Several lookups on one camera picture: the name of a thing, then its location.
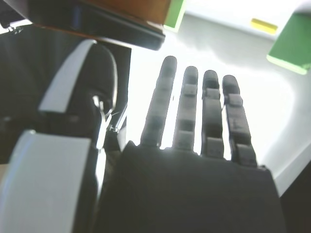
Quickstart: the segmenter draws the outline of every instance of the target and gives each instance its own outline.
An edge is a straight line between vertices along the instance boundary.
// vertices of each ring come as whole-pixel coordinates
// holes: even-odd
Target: green object
[[[165,28],[178,31],[185,13],[186,0],[172,0],[168,15],[165,20]]]
[[[311,16],[292,15],[267,59],[296,73],[307,74],[311,68]]]

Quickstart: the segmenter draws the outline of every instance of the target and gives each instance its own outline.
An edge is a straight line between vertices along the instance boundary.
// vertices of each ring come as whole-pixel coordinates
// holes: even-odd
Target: yellow object
[[[263,32],[266,32],[269,34],[275,34],[276,30],[277,30],[276,25],[261,21],[261,20],[256,19],[256,18],[252,19],[251,25],[253,28],[256,28],[260,31],[263,31]]]

